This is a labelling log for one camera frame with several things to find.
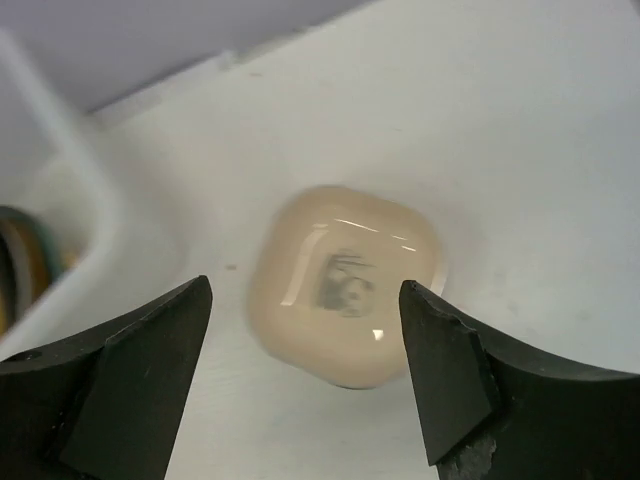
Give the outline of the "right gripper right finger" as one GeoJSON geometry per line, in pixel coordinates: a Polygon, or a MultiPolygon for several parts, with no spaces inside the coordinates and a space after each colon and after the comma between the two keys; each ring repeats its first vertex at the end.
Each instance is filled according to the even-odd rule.
{"type": "Polygon", "coordinates": [[[635,479],[639,378],[535,348],[413,280],[402,334],[427,462],[442,479],[635,479]]]}

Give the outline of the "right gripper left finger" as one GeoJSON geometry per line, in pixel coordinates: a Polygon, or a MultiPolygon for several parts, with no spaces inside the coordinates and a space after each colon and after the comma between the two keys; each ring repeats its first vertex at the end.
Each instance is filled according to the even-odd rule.
{"type": "Polygon", "coordinates": [[[3,360],[2,478],[164,478],[211,310],[201,275],[3,360]]]}

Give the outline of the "brown petal pattern plate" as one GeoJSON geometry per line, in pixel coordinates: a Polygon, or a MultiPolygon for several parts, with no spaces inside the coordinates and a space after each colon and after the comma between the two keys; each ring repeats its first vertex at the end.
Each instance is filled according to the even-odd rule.
{"type": "Polygon", "coordinates": [[[1,218],[1,285],[7,290],[10,324],[17,323],[32,300],[29,258],[18,227],[1,218]]]}

